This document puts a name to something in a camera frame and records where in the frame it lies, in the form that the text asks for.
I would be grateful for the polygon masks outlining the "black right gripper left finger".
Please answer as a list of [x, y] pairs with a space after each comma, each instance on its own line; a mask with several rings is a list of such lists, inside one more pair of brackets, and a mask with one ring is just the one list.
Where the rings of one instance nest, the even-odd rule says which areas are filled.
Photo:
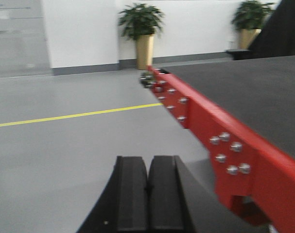
[[106, 187], [79, 233], [146, 233], [147, 174], [143, 159], [118, 156]]

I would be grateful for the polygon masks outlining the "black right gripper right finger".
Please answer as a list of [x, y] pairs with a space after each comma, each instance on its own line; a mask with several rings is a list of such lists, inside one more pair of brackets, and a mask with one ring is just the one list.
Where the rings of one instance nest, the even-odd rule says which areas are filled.
[[155, 156], [148, 184], [150, 232], [235, 231], [235, 217], [213, 200], [178, 156]]

